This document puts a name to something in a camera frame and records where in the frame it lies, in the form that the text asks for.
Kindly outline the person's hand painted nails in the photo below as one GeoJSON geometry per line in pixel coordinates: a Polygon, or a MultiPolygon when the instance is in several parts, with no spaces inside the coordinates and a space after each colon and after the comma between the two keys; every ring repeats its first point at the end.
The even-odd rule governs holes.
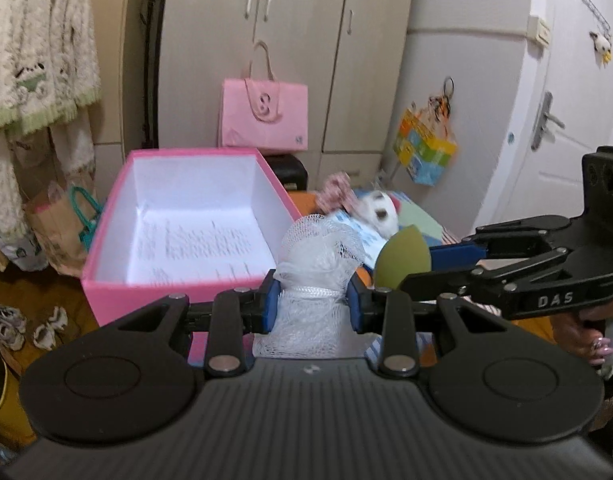
{"type": "Polygon", "coordinates": [[[604,321],[613,317],[613,307],[585,309],[552,315],[553,337],[556,343],[567,352],[586,360],[592,366],[600,366],[613,354],[613,343],[595,328],[585,327],[585,322],[604,321]]]}

